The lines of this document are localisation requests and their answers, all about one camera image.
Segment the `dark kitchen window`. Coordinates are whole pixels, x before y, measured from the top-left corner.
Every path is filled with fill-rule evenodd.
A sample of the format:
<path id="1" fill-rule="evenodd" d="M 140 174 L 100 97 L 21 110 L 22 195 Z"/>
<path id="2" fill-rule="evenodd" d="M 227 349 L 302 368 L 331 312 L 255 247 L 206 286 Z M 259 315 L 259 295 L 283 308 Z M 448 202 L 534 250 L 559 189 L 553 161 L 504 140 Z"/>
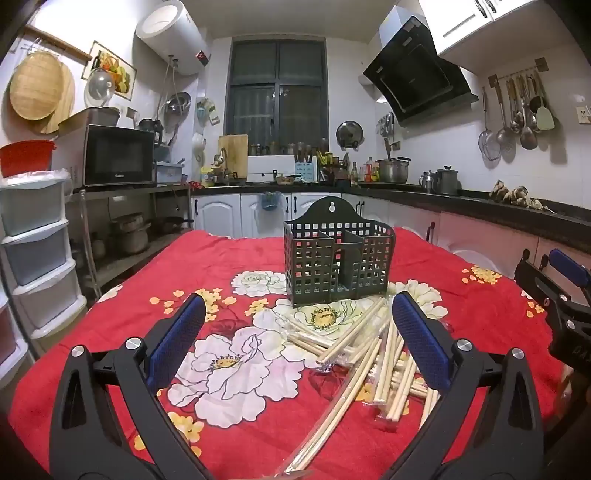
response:
<path id="1" fill-rule="evenodd" d="M 318 147 L 329 136 L 324 40 L 256 39 L 232 43 L 224 133 L 284 153 Z"/>

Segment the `ginger roots pile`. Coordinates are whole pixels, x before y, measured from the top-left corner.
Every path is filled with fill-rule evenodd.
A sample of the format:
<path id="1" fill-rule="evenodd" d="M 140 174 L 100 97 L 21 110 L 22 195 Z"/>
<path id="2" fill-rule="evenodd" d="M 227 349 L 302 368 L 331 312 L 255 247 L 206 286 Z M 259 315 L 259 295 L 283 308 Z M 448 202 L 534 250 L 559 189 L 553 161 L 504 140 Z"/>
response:
<path id="1" fill-rule="evenodd" d="M 494 185 L 489 197 L 497 203 L 508 204 L 536 211 L 545 211 L 546 207 L 538 199 L 530 196 L 525 186 L 509 189 L 502 180 Z"/>

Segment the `red floral tablecloth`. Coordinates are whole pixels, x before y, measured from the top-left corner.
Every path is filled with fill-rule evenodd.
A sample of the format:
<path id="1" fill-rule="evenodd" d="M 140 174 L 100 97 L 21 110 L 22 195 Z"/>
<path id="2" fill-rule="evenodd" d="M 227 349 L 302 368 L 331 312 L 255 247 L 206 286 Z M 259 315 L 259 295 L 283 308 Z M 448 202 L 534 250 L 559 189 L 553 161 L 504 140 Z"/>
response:
<path id="1" fill-rule="evenodd" d="M 521 348 L 550 415 L 562 367 L 548 353 L 545 313 L 511 279 L 466 262 L 404 229 L 396 232 L 391 293 L 406 291 L 427 316 L 447 322 L 479 349 Z M 49 459 L 50 422 L 70 350 L 119 347 L 173 315 L 190 295 L 206 322 L 172 383 L 157 397 L 191 451 L 218 479 L 271 474 L 308 436 L 348 377 L 318 370 L 287 341 L 287 321 L 335 339 L 371 299 L 293 308 L 284 280 L 283 240 L 184 234 L 137 274 L 105 293 L 74 329 L 19 382 L 9 422 L 40 462 Z"/>

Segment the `steel canister pot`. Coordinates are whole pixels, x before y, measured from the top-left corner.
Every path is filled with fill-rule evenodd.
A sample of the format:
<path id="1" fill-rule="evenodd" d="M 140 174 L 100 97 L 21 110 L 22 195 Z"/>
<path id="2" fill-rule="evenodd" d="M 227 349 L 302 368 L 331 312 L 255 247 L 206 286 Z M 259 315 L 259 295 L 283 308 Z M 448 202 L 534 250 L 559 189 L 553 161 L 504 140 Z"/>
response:
<path id="1" fill-rule="evenodd" d="M 434 190 L 440 195 L 457 196 L 460 190 L 458 171 L 450 165 L 438 169 L 434 179 Z"/>

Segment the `steel kettle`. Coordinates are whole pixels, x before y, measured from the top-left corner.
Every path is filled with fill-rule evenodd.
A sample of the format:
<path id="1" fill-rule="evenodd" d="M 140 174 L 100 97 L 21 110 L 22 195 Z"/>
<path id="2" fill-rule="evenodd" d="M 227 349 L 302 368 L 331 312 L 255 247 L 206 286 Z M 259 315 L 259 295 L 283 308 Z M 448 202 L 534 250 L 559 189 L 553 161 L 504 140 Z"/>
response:
<path id="1" fill-rule="evenodd" d="M 436 172 L 426 171 L 419 178 L 419 185 L 427 193 L 435 193 L 437 186 Z"/>

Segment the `steel stock pot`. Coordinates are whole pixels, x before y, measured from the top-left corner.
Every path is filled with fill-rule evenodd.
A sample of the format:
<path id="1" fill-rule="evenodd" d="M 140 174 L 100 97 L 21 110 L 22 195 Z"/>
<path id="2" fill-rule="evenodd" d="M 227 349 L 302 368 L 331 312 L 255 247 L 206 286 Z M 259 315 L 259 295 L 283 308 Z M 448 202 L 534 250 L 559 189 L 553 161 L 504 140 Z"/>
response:
<path id="1" fill-rule="evenodd" d="M 380 180 L 386 183 L 406 184 L 411 161 L 412 159 L 409 157 L 379 160 Z"/>

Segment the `white plastic drawer unit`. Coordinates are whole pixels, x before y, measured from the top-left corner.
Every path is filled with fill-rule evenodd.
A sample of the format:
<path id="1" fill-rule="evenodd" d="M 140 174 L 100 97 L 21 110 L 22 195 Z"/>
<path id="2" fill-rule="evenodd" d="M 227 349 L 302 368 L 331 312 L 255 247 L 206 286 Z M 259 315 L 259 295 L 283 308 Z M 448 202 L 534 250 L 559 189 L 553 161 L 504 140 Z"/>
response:
<path id="1" fill-rule="evenodd" d="M 67 328 L 84 309 L 71 252 L 65 170 L 1 180 L 1 260 L 22 328 L 33 340 Z"/>

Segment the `black range hood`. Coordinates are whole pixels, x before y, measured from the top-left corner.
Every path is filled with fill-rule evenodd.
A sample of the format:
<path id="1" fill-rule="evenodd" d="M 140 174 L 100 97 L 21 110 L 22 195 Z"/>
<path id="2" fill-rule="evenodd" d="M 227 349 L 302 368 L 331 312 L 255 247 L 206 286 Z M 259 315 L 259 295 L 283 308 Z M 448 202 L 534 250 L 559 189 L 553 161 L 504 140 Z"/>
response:
<path id="1" fill-rule="evenodd" d="M 363 71 L 401 126 L 478 101 L 459 66 L 441 58 L 426 19 L 394 8 L 379 29 L 381 51 Z"/>

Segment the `blue knife block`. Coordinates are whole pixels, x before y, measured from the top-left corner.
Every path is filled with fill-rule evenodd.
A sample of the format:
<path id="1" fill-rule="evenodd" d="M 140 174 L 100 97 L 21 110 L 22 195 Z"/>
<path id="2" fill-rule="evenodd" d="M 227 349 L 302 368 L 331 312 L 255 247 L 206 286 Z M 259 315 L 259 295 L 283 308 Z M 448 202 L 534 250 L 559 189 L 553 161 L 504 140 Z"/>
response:
<path id="1" fill-rule="evenodd" d="M 318 181 L 318 162 L 317 158 L 312 157 L 311 161 L 295 162 L 295 173 L 305 183 L 315 183 Z"/>

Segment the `black microwave oven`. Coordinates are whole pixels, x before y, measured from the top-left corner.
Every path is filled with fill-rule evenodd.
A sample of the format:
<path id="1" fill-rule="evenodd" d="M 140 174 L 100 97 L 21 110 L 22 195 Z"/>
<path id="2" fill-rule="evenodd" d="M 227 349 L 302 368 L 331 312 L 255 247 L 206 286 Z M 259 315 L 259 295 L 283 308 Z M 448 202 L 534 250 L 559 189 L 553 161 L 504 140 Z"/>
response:
<path id="1" fill-rule="evenodd" d="M 51 169 L 66 170 L 74 190 L 153 183 L 152 132 L 89 124 L 55 144 Z"/>

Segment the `red plastic basin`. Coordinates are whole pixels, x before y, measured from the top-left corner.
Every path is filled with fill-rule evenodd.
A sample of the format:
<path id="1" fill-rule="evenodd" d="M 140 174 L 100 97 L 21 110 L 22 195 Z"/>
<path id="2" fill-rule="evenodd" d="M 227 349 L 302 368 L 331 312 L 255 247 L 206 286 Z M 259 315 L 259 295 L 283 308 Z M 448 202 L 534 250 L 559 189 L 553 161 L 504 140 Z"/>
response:
<path id="1" fill-rule="evenodd" d="M 51 140 L 25 140 L 3 146 L 0 149 L 2 176 L 49 170 L 55 148 Z"/>

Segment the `wooden cutting board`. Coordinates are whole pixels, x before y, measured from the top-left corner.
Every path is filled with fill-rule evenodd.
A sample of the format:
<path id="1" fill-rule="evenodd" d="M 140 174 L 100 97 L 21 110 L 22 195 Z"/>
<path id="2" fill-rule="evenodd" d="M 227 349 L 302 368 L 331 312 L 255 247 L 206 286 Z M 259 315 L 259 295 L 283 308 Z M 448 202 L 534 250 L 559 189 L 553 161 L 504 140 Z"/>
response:
<path id="1" fill-rule="evenodd" d="M 249 169 L 249 136 L 246 134 L 222 135 L 218 137 L 218 150 L 224 150 L 224 162 L 228 171 L 238 179 L 247 177 Z"/>

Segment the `glass pot lid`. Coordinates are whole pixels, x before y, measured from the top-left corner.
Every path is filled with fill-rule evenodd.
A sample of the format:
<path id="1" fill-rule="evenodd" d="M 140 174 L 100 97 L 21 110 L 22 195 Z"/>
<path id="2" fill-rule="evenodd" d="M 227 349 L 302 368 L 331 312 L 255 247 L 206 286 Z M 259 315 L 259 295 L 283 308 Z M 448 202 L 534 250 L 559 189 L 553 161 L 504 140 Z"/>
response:
<path id="1" fill-rule="evenodd" d="M 94 69 L 86 83 L 85 103 L 89 107 L 104 107 L 112 98 L 115 85 L 109 72 L 102 68 Z"/>

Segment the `fruit picture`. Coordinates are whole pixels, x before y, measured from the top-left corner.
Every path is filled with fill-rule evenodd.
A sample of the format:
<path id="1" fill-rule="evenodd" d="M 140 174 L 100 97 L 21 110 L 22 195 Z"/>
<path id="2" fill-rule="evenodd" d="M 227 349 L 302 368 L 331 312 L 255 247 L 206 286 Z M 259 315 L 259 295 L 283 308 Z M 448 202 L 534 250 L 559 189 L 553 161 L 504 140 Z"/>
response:
<path id="1" fill-rule="evenodd" d="M 115 94 L 126 100 L 131 100 L 137 70 L 97 41 L 93 42 L 89 55 L 91 59 L 84 67 L 82 79 L 88 80 L 93 70 L 103 69 L 111 75 L 114 81 Z"/>

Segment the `white water heater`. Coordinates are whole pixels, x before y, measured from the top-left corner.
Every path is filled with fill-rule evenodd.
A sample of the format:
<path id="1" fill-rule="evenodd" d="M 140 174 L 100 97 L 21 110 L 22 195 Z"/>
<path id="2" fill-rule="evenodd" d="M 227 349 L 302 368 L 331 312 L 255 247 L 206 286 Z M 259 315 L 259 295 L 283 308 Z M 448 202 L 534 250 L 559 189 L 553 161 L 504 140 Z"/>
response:
<path id="1" fill-rule="evenodd" d="M 181 1 L 166 1 L 143 17 L 135 35 L 183 76 L 199 75 L 211 59 L 204 36 Z"/>

